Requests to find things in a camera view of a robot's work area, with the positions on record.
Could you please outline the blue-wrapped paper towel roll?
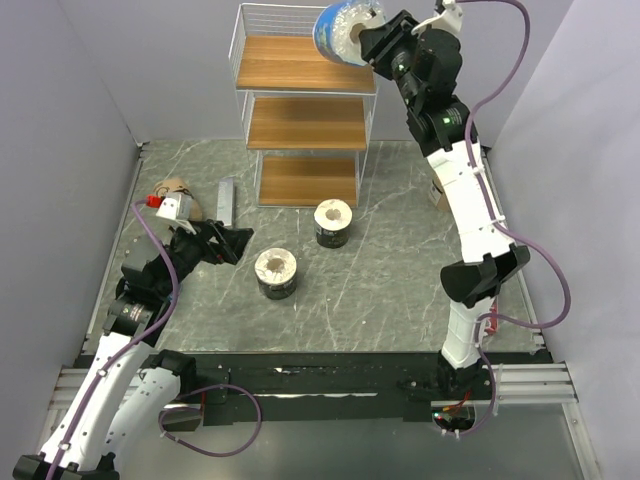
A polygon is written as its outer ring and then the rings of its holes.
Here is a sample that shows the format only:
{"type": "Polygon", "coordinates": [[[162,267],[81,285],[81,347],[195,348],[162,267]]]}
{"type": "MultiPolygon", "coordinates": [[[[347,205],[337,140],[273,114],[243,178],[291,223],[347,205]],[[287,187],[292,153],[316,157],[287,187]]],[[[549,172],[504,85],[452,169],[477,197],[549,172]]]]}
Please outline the blue-wrapped paper towel roll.
{"type": "Polygon", "coordinates": [[[313,28],[316,50],[327,60],[362,67],[359,34],[386,23],[386,14],[379,1],[341,1],[326,7],[313,28]]]}

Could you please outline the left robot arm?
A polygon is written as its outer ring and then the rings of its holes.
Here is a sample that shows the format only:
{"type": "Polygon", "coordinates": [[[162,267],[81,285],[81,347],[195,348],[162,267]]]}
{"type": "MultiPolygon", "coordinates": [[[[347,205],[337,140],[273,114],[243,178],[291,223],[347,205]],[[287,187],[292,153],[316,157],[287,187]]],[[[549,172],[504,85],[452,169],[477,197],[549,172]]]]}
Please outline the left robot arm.
{"type": "Polygon", "coordinates": [[[39,453],[19,458],[14,478],[120,478],[145,423],[198,389],[194,357],[154,350],[182,281],[201,262],[237,264],[253,235],[206,220],[173,228],[168,244],[153,233],[132,241],[90,369],[39,453]]]}

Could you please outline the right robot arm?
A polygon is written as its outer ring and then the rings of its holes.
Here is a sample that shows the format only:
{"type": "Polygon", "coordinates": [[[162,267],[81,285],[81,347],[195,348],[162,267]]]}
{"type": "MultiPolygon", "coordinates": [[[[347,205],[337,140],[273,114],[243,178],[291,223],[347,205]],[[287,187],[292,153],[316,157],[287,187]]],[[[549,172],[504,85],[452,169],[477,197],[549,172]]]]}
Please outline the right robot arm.
{"type": "Polygon", "coordinates": [[[396,84],[409,131],[444,189],[459,234],[462,258],[440,272],[450,313],[435,374],[441,394],[452,399],[485,381],[478,349],[491,307],[530,259],[527,247],[501,231],[470,110],[454,93],[462,18],[455,2],[440,1],[423,22],[403,10],[358,36],[362,59],[396,84]]]}

